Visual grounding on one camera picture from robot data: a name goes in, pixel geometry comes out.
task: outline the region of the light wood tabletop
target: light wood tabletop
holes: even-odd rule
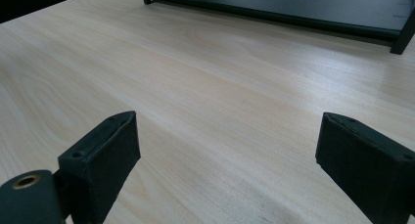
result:
[[[323,112],[415,150],[415,42],[389,48],[142,0],[0,24],[0,183],[136,111],[106,223],[370,223],[315,160]]]

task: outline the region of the black shelf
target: black shelf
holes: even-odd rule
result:
[[[414,0],[166,1],[387,41],[395,54],[402,54],[415,31]]]

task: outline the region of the black platform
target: black platform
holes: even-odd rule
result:
[[[415,30],[414,0],[168,1],[388,41],[396,54],[403,52]],[[399,39],[406,43],[394,47]]]

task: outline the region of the wood grain surface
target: wood grain surface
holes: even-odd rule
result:
[[[315,161],[323,112],[415,150],[415,42],[389,48],[142,0],[0,24],[0,183],[137,111],[106,223],[370,223]]]

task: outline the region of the wooden table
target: wooden table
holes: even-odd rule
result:
[[[415,150],[415,43],[389,48],[142,0],[0,24],[0,183],[137,111],[106,223],[370,223],[315,162],[323,112]]]

